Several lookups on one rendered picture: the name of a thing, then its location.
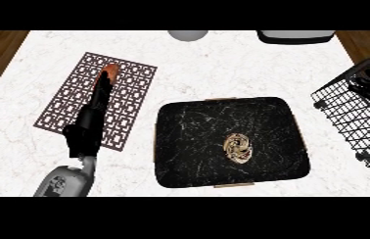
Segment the black marble tray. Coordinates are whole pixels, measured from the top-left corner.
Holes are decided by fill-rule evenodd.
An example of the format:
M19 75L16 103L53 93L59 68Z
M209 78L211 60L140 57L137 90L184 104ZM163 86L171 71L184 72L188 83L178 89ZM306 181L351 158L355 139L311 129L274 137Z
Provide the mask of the black marble tray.
M155 176L166 188L296 179L308 152L277 97L169 103L156 120Z

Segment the swirled cupcake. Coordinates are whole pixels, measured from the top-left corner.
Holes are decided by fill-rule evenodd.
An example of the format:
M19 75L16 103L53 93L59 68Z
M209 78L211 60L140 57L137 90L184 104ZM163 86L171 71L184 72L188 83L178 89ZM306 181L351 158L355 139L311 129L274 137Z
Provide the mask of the swirled cupcake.
M227 158L236 164L245 164L252 158L253 147L249 137L242 133L231 133L222 144Z

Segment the brown lattice placemat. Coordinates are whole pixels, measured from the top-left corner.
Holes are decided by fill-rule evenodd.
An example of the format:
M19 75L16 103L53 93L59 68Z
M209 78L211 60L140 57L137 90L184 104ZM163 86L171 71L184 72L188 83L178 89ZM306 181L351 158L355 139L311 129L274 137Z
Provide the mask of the brown lattice placemat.
M121 152L155 77L155 66L87 52L51 97L34 127L62 133L63 126L75 121L78 112L91 99L97 74L107 64L118 64L119 70L110 91L102 146Z

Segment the orange carrot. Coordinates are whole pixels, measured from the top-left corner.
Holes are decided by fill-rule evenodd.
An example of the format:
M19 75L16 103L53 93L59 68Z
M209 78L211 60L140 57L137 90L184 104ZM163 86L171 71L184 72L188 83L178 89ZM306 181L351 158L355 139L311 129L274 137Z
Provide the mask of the orange carrot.
M115 84L118 76L118 64L106 65L103 71L107 73L107 79L110 80L110 84Z

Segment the grey round object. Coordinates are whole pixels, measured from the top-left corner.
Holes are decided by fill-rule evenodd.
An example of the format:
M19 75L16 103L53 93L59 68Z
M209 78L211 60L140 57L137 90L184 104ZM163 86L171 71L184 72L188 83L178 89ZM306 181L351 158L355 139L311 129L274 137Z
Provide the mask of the grey round object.
M191 42L199 40L205 35L206 30L169 30L169 35L178 40L184 42Z

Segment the black and grey appliance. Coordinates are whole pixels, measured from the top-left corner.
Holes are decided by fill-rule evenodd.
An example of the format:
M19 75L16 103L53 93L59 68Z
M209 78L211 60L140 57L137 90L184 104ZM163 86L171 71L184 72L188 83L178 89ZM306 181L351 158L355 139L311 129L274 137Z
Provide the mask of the black and grey appliance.
M268 44L317 44L333 38L333 30L259 30L258 37Z

